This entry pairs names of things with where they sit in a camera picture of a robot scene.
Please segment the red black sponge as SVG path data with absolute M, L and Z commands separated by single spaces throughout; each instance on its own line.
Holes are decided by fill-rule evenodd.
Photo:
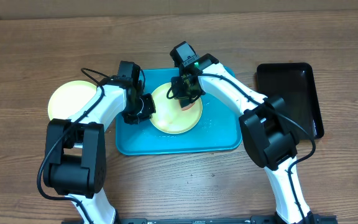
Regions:
M 190 109 L 195 103 L 192 98 L 182 98 L 179 99 L 178 101 L 182 111 Z

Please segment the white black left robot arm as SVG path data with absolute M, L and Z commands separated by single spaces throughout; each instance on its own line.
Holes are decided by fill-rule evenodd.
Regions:
M 49 122 L 37 189 L 46 199 L 71 201 L 82 223 L 120 223 L 103 190 L 105 132 L 118 115 L 127 124 L 150 119 L 155 105 L 151 94 L 144 93 L 145 75 L 134 62 L 121 61 L 116 75 L 104 75 L 96 85 L 96 94 L 82 109 Z

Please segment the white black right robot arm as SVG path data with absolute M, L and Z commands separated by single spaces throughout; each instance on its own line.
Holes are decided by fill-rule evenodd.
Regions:
M 170 52 L 179 75 L 171 79 L 167 98 L 191 108 L 207 93 L 239 117 L 242 140 L 251 160 L 265 170 L 275 196 L 277 223 L 314 223 L 301 191 L 296 165 L 300 125 L 285 116 L 285 102 L 251 90 L 227 72 L 223 64 L 206 54 L 200 57 L 187 42 Z

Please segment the yellow plate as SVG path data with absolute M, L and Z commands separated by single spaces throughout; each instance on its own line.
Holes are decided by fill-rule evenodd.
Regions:
M 150 121 L 160 131 L 168 134 L 181 134 L 196 126 L 203 112 L 203 104 L 198 98 L 189 108 L 182 110 L 180 101 L 168 99 L 171 83 L 164 83 L 152 92 L 155 113 Z
M 57 88 L 48 102 L 50 120 L 67 119 L 77 113 L 96 94 L 96 85 L 83 80 L 75 80 Z

